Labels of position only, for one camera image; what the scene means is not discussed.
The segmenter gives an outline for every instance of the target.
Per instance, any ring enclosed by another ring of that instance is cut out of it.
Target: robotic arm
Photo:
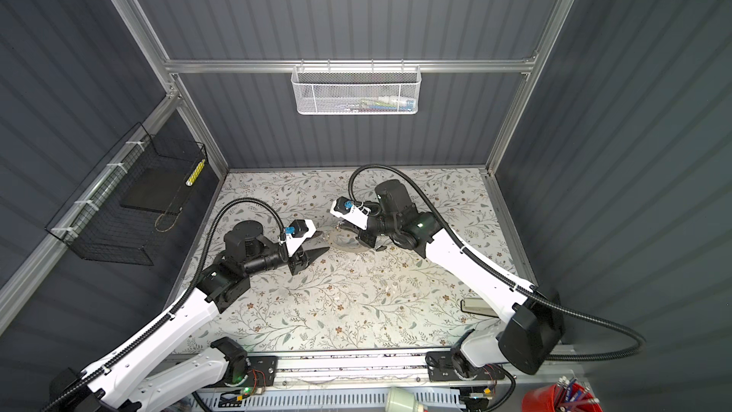
[[[359,202],[353,181],[366,169],[389,170],[404,179],[431,210],[419,212],[398,180],[376,186],[377,203]],[[422,258],[436,262],[475,290],[506,323],[497,338],[488,332],[469,331],[452,347],[452,364],[463,378],[486,364],[510,362],[518,370],[534,374],[544,361],[609,361],[638,354],[645,338],[627,326],[564,307],[557,292],[547,286],[535,287],[502,269],[466,244],[437,212],[437,209],[412,179],[390,166],[366,164],[351,175],[348,196],[339,197],[331,214],[343,219],[341,226],[357,234],[356,239],[373,248],[376,238],[388,235],[400,248],[413,250]],[[615,351],[586,355],[551,353],[564,333],[563,315],[599,325],[635,340],[635,344]],[[507,397],[496,404],[499,406]]]
[[[276,243],[264,236],[259,222],[250,220],[234,226],[224,235],[225,250],[202,270],[195,289],[183,305],[175,309],[176,304],[172,304],[163,310],[128,341],[89,364],[80,374],[65,370],[52,381],[51,397],[66,396],[57,403],[60,410],[157,412],[191,391],[219,380],[238,388],[253,383],[252,376],[247,376],[252,369],[247,352],[228,337],[215,341],[187,362],[146,376],[189,334],[224,312],[248,291],[252,275],[284,264],[295,275],[328,250],[328,247],[302,248],[302,244],[316,233],[312,220],[295,220],[283,230],[284,242]],[[119,358],[120,353],[124,354],[122,358]],[[69,394],[87,374],[99,369],[103,374]]]
[[[343,220],[342,228],[356,234],[356,239],[373,248],[376,238],[387,235],[394,244],[415,251],[466,283],[483,298],[507,327],[494,338],[489,332],[466,334],[453,348],[453,366],[463,378],[486,364],[510,362],[519,370],[534,374],[563,334],[562,314],[527,303],[516,289],[486,272],[490,267],[525,289],[534,284],[501,268],[472,246],[459,247],[431,212],[419,212],[406,187],[398,180],[387,180],[376,187],[375,203],[355,203],[346,197],[333,201],[331,214]],[[484,263],[481,267],[464,250],[468,249]],[[539,290],[544,297],[559,302],[552,290]]]

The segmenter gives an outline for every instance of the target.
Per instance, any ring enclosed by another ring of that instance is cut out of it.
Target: floral tablecloth
[[[478,169],[405,172],[461,237],[515,271]],[[272,205],[285,225],[295,218],[310,218],[318,229],[328,231],[338,222],[329,213],[331,203],[348,194],[351,173],[232,173],[226,177],[212,216],[237,197],[257,197]],[[354,185],[356,196],[374,200],[374,187],[391,178],[393,174],[386,171],[363,172]],[[409,191],[420,210],[426,210]],[[223,248],[223,235],[245,219],[260,221],[265,235],[276,238],[276,226],[264,209],[235,206],[219,224],[206,265]],[[202,249],[203,239],[199,239],[183,287],[188,286]],[[382,252],[331,248],[295,277],[286,267],[252,277],[251,290],[188,337],[176,352],[201,351],[223,336],[261,352],[430,347],[453,344],[470,328],[490,327],[498,332],[498,319],[460,310],[460,300],[467,296],[474,294],[450,272],[390,241]]]

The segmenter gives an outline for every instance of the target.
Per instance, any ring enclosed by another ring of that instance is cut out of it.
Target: red bucket
[[[585,392],[586,390],[582,388],[581,385],[573,383],[570,398],[572,395],[577,393],[577,391]],[[554,402],[558,392],[559,388],[557,388],[556,385],[531,390],[526,393],[526,396],[524,396],[521,401],[522,412],[554,412]],[[590,398],[594,398],[594,396],[587,393],[582,400]],[[573,412],[602,412],[602,408],[599,407],[598,404],[585,404],[584,406],[575,406]]]

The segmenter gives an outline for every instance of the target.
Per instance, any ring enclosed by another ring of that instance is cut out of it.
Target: black wire basket
[[[191,140],[146,135],[85,200],[68,201],[46,230],[89,261],[152,266],[206,165],[206,148]]]

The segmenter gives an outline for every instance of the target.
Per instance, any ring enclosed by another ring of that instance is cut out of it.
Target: cable
[[[157,231],[158,233],[167,233],[168,231],[170,231],[171,229],[173,229],[173,227],[174,227],[174,226],[176,225],[176,223],[178,222],[178,217],[179,217],[179,216],[181,215],[181,213],[182,213],[182,212],[183,212],[183,210],[181,210],[181,211],[179,211],[179,212],[178,212],[178,215],[176,215],[176,218],[175,218],[175,219],[173,220],[173,224],[171,224],[171,225],[170,225],[170,227],[169,227],[168,229],[165,229],[165,230],[162,230],[162,231],[161,231],[161,230],[160,230],[160,229],[159,229],[159,228],[157,227],[157,225],[158,225],[158,224],[160,223],[160,219],[161,219],[161,218],[162,218],[163,216],[165,216],[165,215],[169,215],[169,214],[168,214],[168,213],[166,213],[166,212],[162,212],[162,213],[161,213],[160,215],[158,215],[158,216],[157,216],[157,218],[155,219],[155,224],[154,224],[155,230],[156,230],[156,231]]]
[[[183,293],[183,295],[176,301],[175,304],[173,304],[173,307],[170,307],[170,312],[162,317],[158,321],[156,321],[152,326],[150,326],[147,331],[142,333],[140,337],[133,340],[129,345],[127,345],[125,348],[120,350],[115,356],[113,356],[108,362],[103,364],[100,368],[98,368],[96,371],[93,371],[92,373],[88,374],[86,377],[78,380],[76,383],[71,385],[66,391],[64,391],[58,398],[51,401],[49,404],[47,404],[45,407],[41,409],[41,412],[49,412],[54,407],[61,404],[66,399],[70,398],[74,394],[76,394],[80,389],[83,389],[85,386],[87,386],[92,380],[95,380],[100,375],[104,374],[105,371],[109,372],[109,370],[119,362],[119,360],[123,359],[129,352],[131,352],[135,347],[140,345],[144,340],[146,340],[148,337],[151,336],[151,334],[155,333],[162,325],[164,325],[166,322],[170,321],[171,316],[175,315],[178,310],[185,304],[185,302],[188,300],[190,295],[193,293],[193,291],[196,289],[196,286],[198,284],[198,280],[201,278],[201,272],[204,270],[204,263],[206,262],[206,257],[209,255],[209,248],[211,247],[211,242],[214,239],[214,233],[216,232],[216,228],[219,225],[219,222],[221,221],[222,217],[226,213],[226,211],[233,206],[237,206],[242,203],[251,203],[255,204],[257,206],[261,206],[265,208],[267,211],[269,211],[270,215],[272,215],[272,218],[274,218],[274,221],[277,223],[278,229],[279,229],[279,240],[285,241],[285,225],[282,223],[282,219],[279,217],[278,213],[274,211],[274,208],[270,207],[267,203],[265,203],[262,200],[255,199],[254,197],[240,197],[238,199],[234,199],[229,203],[226,203],[225,206],[219,210],[219,213],[216,214],[214,217],[214,220],[211,222],[211,227],[209,228],[209,233],[206,235],[206,241],[204,242],[204,249],[201,252],[201,259],[198,260],[198,265],[196,266],[196,273],[193,274],[193,279],[191,279],[190,283],[188,284],[188,288],[186,288],[186,291]],[[285,253],[283,251],[282,245],[279,246],[279,256],[280,260],[282,262],[286,262]]]
[[[487,409],[482,410],[481,412],[491,412],[492,410],[495,410],[495,409],[501,407],[508,400],[508,398],[511,397],[511,395],[513,394],[513,391],[516,389],[516,379],[513,378],[513,375],[511,375],[511,372],[506,371],[506,369],[503,366],[501,366],[500,364],[489,364],[488,366],[498,367],[499,370],[501,372],[503,372],[503,374],[506,377],[508,377],[508,380],[511,381],[511,386],[508,387],[508,391],[506,391],[506,393],[504,393],[504,395],[501,396],[501,398],[498,401],[495,401]]]
[[[499,384],[499,381],[493,378],[493,376],[490,374],[490,371],[485,369],[485,366],[483,367],[483,370],[485,371],[486,374],[488,374],[488,377],[490,377],[490,381],[493,382],[493,386],[491,386],[490,389],[495,390],[496,385]]]
[[[348,179],[348,196],[351,197],[351,200],[354,204],[359,203],[353,194],[353,182],[355,181],[356,177],[363,172],[366,169],[384,169],[384,170],[390,170],[397,174],[399,177],[404,179],[409,185],[414,188],[414,190],[417,192],[419,197],[422,197],[422,200],[425,201],[425,204],[427,207],[432,211],[432,214],[435,216],[435,219],[437,220],[437,223],[440,224],[440,226],[447,232],[447,234],[450,236],[450,238],[455,242],[455,245],[457,245],[458,248],[462,248],[464,244],[460,240],[460,238],[453,232],[453,229],[450,227],[450,225],[445,221],[444,218],[442,218],[442,215],[437,212],[437,209],[432,204],[430,199],[427,197],[427,195],[422,191],[421,188],[419,188],[416,183],[410,179],[404,172],[395,169],[394,167],[387,166],[384,164],[366,164],[365,166],[361,166],[358,169],[353,171],[353,174],[351,175],[351,178]],[[505,277],[503,274],[499,273],[499,271],[493,269],[485,262],[482,262],[478,256],[475,255],[475,253],[471,252],[470,249],[462,249],[462,253],[467,254],[468,257],[475,262],[477,265],[479,265],[481,268],[483,268],[486,272],[488,272],[490,275],[494,276],[496,279],[499,279],[501,282],[503,282],[507,287],[511,288],[512,290],[516,290],[522,295],[526,296],[528,299],[531,299],[532,301],[538,302],[539,304],[549,307],[550,309],[556,310],[558,312],[562,312],[565,315],[577,318],[578,320],[583,320],[588,323],[592,323],[593,325],[599,325],[604,328],[610,329],[612,331],[618,332],[620,334],[625,334],[628,337],[631,337],[636,341],[636,343],[628,348],[624,348],[622,350],[616,350],[616,351],[610,351],[610,352],[602,352],[602,353],[591,353],[588,355],[552,355],[546,357],[546,360],[548,361],[555,361],[555,362],[599,362],[599,361],[609,361],[611,359],[620,359],[620,358],[626,358],[627,356],[633,356],[638,354],[639,352],[642,352],[642,350],[645,347],[645,337],[643,337],[639,332],[637,332],[635,329],[628,328],[625,325],[620,325],[619,323],[614,323],[613,321],[606,320],[604,318],[595,317],[589,314],[585,314],[583,312],[579,312],[578,310],[573,310],[568,307],[561,306],[559,304],[555,304],[552,301],[549,301],[548,299],[539,296],[538,294],[534,293],[533,291],[527,290],[525,288],[520,287],[517,285],[513,280]]]
[[[371,201],[366,201],[363,203],[364,207],[370,210],[370,212],[367,214],[367,216],[379,216],[381,215],[381,206],[379,203],[372,203]]]
[[[200,396],[198,396],[198,392],[197,391],[194,391],[193,393],[191,393],[191,396],[193,396],[193,398],[198,403],[198,406],[201,407],[201,409],[203,409],[204,412],[214,412],[212,408],[206,406],[206,403],[204,402],[204,400],[201,399]]]

